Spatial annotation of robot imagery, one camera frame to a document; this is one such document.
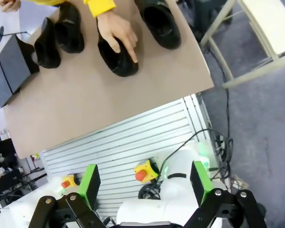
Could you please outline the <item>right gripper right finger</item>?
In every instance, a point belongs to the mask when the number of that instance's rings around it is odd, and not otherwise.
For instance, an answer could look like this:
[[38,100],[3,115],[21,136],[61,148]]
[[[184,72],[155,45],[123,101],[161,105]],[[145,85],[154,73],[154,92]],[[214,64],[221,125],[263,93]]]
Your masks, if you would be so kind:
[[200,161],[193,161],[190,182],[198,208],[184,225],[185,228],[210,228],[217,218],[226,219],[233,228],[266,228],[264,215],[249,190],[214,188]]

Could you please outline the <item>person's left hand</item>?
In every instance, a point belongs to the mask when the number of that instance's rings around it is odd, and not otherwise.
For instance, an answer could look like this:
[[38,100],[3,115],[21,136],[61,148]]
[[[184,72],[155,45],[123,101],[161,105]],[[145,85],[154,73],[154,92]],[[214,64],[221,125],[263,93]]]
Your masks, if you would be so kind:
[[100,35],[115,53],[121,52],[117,38],[123,43],[133,62],[138,62],[134,51],[138,38],[129,21],[110,10],[97,17],[97,25]]

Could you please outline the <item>person's right hand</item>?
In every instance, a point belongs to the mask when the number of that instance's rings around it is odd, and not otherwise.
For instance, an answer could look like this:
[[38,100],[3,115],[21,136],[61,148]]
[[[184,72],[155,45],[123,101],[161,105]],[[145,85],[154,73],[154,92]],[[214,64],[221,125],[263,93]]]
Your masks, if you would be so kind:
[[2,12],[16,12],[21,7],[20,0],[0,0],[0,8]]

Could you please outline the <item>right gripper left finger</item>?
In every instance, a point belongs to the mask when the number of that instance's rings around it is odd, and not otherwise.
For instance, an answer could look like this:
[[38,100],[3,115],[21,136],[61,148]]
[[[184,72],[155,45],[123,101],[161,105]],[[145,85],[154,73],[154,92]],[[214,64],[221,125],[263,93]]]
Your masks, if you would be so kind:
[[100,187],[98,166],[87,166],[77,192],[60,199],[43,196],[39,199],[30,228],[65,228],[67,223],[76,222],[81,228],[102,228],[103,222],[93,211]]

